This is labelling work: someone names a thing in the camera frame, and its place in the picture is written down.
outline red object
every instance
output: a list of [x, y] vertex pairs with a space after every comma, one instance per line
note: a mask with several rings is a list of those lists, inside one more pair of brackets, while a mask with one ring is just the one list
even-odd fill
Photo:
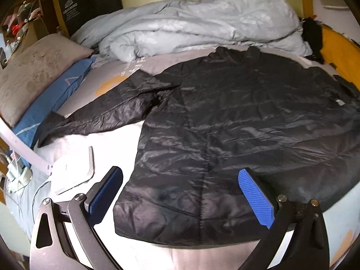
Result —
[[13, 25], [11, 28], [11, 33], [13, 34], [13, 36], [15, 36], [20, 30], [20, 26], [19, 25]]

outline beige pillow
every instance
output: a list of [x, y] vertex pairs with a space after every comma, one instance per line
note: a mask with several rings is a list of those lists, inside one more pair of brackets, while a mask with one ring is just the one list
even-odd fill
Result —
[[0, 73], [0, 113], [10, 125], [19, 121], [32, 102], [64, 71], [92, 50], [50, 34], [10, 60]]

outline bed frame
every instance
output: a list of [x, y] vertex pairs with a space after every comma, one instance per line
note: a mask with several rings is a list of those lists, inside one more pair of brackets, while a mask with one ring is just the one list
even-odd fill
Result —
[[8, 146], [16, 151], [21, 157], [26, 159], [35, 168], [50, 175], [53, 169], [53, 165], [42, 159], [35, 151], [30, 149], [14, 132], [8, 127], [8, 125], [0, 117], [0, 137], [8, 144]]

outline black puffer jacket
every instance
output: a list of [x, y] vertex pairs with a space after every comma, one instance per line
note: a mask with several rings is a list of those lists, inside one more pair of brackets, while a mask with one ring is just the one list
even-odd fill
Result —
[[48, 122], [40, 140], [146, 119], [113, 209], [116, 233], [172, 245], [246, 242], [267, 229], [239, 189], [240, 169], [323, 209], [360, 181], [358, 100], [348, 93], [320, 68], [254, 47], [218, 48], [160, 75], [137, 71], [68, 119]]

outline pillow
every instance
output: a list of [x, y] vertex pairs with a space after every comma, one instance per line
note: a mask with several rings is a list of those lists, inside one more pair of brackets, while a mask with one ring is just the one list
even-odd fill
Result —
[[12, 129], [21, 141], [33, 148], [32, 141], [37, 127], [51, 111], [56, 112], [78, 89], [92, 62], [93, 59], [82, 59], [73, 64], [30, 105]]
[[32, 102], [73, 63], [92, 50], [59, 34], [28, 47], [0, 73], [0, 113], [14, 127]]

